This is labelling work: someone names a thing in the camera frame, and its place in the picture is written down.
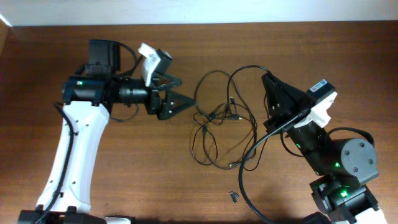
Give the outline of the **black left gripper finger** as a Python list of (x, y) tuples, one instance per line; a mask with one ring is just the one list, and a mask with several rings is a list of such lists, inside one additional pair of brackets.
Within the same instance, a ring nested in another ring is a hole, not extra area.
[(176, 114), (188, 109), (195, 104), (195, 100), (188, 96), (167, 90), (165, 98), (161, 102), (160, 120), (170, 119)]
[(152, 87), (159, 91), (170, 90), (181, 85), (181, 79), (167, 73), (163, 75), (156, 73), (152, 77)]

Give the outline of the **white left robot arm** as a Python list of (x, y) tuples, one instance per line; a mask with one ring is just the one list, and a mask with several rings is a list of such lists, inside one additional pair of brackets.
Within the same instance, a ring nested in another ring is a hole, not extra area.
[(121, 71), (124, 44), (92, 39), (89, 59), (64, 84), (56, 105), (62, 132), (49, 179), (33, 210), (22, 210), (19, 223), (126, 223), (134, 217), (90, 214), (90, 187), (98, 146), (115, 104), (144, 105), (148, 114), (167, 120), (194, 105), (175, 92), (181, 79), (167, 73), (172, 57), (166, 51), (141, 44), (132, 51), (142, 76)]

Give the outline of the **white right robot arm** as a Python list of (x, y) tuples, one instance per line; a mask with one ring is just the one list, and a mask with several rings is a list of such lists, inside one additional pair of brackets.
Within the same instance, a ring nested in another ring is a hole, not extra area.
[(357, 138), (333, 139), (339, 129), (325, 126), (327, 111), (337, 97), (325, 79), (307, 91), (299, 90), (267, 72), (262, 76), (267, 107), (271, 114), (268, 131), (287, 135), (318, 176), (310, 183), (318, 212), (303, 223), (385, 223), (386, 218), (367, 183), (379, 175), (373, 136), (346, 128)]

